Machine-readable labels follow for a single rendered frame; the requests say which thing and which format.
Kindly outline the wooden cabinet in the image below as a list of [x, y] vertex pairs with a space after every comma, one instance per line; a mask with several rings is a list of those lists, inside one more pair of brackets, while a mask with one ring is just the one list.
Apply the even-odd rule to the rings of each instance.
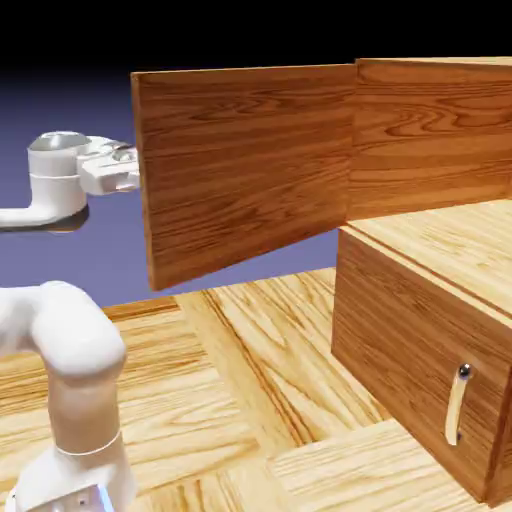
[[355, 104], [340, 230], [512, 322], [512, 57], [361, 59]]

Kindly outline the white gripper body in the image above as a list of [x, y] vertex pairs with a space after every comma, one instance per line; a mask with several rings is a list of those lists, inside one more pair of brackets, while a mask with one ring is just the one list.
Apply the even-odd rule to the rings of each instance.
[[95, 196], [136, 190], [140, 186], [139, 162], [131, 154], [121, 157], [96, 155], [77, 159], [82, 189]]

